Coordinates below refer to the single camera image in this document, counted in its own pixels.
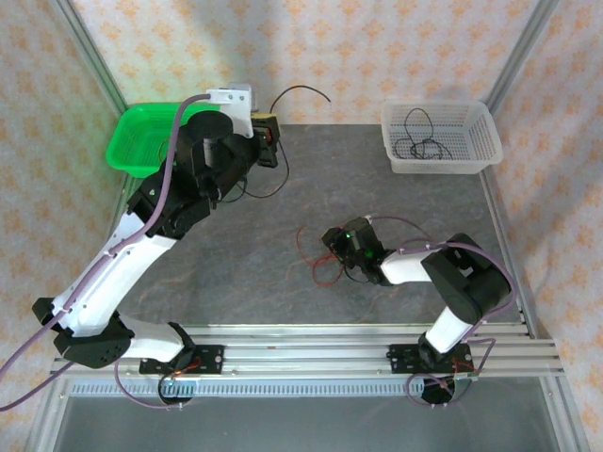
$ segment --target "floral wallpaper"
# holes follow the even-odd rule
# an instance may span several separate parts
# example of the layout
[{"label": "floral wallpaper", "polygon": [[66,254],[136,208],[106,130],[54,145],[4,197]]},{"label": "floral wallpaper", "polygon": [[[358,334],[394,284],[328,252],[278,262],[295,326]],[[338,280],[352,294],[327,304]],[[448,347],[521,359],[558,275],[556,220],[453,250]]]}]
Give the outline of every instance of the floral wallpaper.
[{"label": "floral wallpaper", "polygon": [[74,0],[129,104],[251,82],[281,123],[379,123],[386,98],[480,99],[536,0]]},{"label": "floral wallpaper", "polygon": [[[104,241],[121,175],[105,162],[117,118],[48,0],[0,2],[0,363],[39,327]],[[5,405],[48,375],[48,334],[2,381]],[[0,449],[20,451],[40,401],[0,413]]]},{"label": "floral wallpaper", "polygon": [[496,116],[495,168],[543,327],[603,450],[603,8],[565,0]]}]

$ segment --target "gray floor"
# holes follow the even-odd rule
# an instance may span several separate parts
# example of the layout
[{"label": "gray floor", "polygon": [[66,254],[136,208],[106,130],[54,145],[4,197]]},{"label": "gray floor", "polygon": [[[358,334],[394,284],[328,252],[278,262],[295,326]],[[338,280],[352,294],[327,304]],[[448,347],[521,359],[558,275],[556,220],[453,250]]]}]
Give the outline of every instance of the gray floor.
[{"label": "gray floor", "polygon": [[559,450],[538,379],[481,379],[445,409],[405,397],[207,398],[171,412],[71,397],[56,452]]},{"label": "gray floor", "polygon": [[[366,214],[409,218],[438,239],[465,232],[500,257],[478,175],[394,174],[379,126],[283,126],[282,133],[291,165],[285,188],[266,200],[219,205],[154,263],[120,306],[123,314],[186,325],[434,321],[444,302],[429,283],[313,282],[296,247],[298,229],[305,227],[303,252],[316,259],[325,254],[319,239],[328,228]],[[278,169],[252,169],[249,191],[279,185],[279,159]],[[375,230],[387,248],[419,235],[391,220],[375,222]],[[318,277],[336,273],[326,266]],[[518,319],[516,310],[499,318]]]}]

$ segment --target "robotic arm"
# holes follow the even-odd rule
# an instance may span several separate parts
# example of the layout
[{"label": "robotic arm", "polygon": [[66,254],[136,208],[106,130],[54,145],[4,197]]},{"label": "robotic arm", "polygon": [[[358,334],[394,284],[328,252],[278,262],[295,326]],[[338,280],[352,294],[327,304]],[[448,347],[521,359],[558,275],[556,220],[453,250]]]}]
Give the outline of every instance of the robotic arm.
[{"label": "robotic arm", "polygon": [[[61,312],[53,330],[63,358],[100,368],[120,358],[155,359],[172,370],[189,365],[194,344],[175,323],[155,325],[119,315],[123,297],[146,269],[182,239],[190,228],[208,217],[224,196],[244,178],[252,165],[275,168],[280,134],[276,117],[252,115],[245,90],[210,90],[212,103],[226,103],[221,111],[202,111],[180,127],[167,200],[151,229],[112,256],[115,245],[149,220],[158,205],[166,170],[142,181],[128,201],[113,235],[73,285],[54,299],[38,299],[33,311],[42,325]],[[240,100],[236,108],[229,99]],[[112,257],[88,282],[69,310],[63,306],[99,260]]]},{"label": "robotic arm", "polygon": [[[371,283],[433,282],[447,307],[418,341],[418,355],[427,368],[445,360],[511,291],[497,267],[470,250],[446,245],[412,254],[386,250],[366,218],[330,229],[322,242],[342,265],[360,267]],[[466,234],[447,243],[478,248]]]}]

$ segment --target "white plastic basket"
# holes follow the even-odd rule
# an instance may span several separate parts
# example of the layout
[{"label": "white plastic basket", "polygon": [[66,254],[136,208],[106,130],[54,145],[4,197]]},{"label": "white plastic basket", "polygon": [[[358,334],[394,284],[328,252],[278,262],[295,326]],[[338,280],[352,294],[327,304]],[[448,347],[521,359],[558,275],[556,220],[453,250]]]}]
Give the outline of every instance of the white plastic basket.
[{"label": "white plastic basket", "polygon": [[[421,111],[427,112],[433,124]],[[420,159],[411,153],[412,142],[428,138],[446,147],[429,144]],[[479,101],[385,101],[381,127],[383,143],[396,173],[475,174],[502,161],[502,145],[492,115]]]}]

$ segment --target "green basket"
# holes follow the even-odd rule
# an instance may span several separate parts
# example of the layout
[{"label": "green basket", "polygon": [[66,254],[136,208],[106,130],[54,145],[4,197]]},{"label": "green basket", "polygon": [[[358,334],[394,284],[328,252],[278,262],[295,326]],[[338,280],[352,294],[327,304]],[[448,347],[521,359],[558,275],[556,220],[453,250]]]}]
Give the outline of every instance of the green basket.
[{"label": "green basket", "polygon": [[[168,151],[173,119],[180,104],[140,104],[123,113],[106,148],[106,162],[111,168],[145,178],[159,170]],[[182,119],[204,110],[220,110],[219,105],[191,105]]]}]

